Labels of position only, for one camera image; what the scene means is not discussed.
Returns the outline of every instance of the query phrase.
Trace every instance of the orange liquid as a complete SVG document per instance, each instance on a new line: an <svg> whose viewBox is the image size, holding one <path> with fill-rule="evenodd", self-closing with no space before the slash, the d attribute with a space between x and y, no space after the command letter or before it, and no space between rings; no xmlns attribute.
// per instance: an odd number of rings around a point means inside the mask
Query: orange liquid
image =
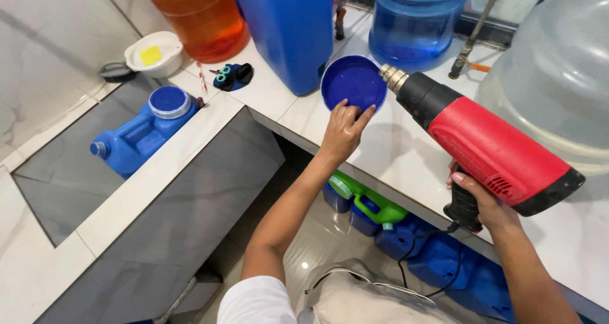
<svg viewBox="0 0 609 324"><path fill-rule="evenodd" d="M250 33L234 0L152 0L174 27L184 50L202 63L237 55Z"/></svg>

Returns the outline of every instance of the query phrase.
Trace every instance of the red heat gun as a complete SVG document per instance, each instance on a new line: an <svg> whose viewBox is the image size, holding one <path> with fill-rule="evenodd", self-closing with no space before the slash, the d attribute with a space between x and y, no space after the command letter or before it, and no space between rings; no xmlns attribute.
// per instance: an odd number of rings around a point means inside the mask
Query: red heat gun
<svg viewBox="0 0 609 324"><path fill-rule="evenodd" d="M384 65L381 76L400 105L473 176L524 217L570 196L586 180L558 156L466 96L430 77ZM470 231L482 230L476 198L453 184L445 214Z"/></svg>

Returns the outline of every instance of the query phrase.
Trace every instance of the scissors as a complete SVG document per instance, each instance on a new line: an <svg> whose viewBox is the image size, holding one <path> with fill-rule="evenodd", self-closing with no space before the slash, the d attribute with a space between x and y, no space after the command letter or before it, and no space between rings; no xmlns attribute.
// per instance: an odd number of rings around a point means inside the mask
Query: scissors
<svg viewBox="0 0 609 324"><path fill-rule="evenodd" d="M224 66L219 70L210 69L209 71L216 74L216 80L218 80L219 83L223 83L224 80L226 80L226 76L230 74L231 69L229 66Z"/></svg>

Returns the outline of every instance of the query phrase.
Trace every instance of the tiled floor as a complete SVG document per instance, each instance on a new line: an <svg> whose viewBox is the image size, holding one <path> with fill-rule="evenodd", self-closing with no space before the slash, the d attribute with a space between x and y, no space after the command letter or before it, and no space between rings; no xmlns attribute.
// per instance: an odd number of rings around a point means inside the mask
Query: tiled floor
<svg viewBox="0 0 609 324"><path fill-rule="evenodd" d="M173 316L171 318L173 324L216 323L222 297L239 281L243 253L256 225L298 175L299 172L288 165L283 165L278 170L207 261L210 267L224 278L224 285L216 297L202 311ZM320 193L284 258L287 291L292 301L292 308L297 313L300 312L301 309L297 309L296 306L300 297L304 297L305 279L312 268L347 258L360 258L374 273L401 280L397 262L378 250L372 237L366 237L353 229L349 224L349 213L339 214L334 211L324 202ZM417 279L406 268L405 270L408 286L411 289L421 294L429 294L437 290ZM478 315L464 309L444 294L438 294L432 299L462 323L485 323L485 320Z"/></svg>

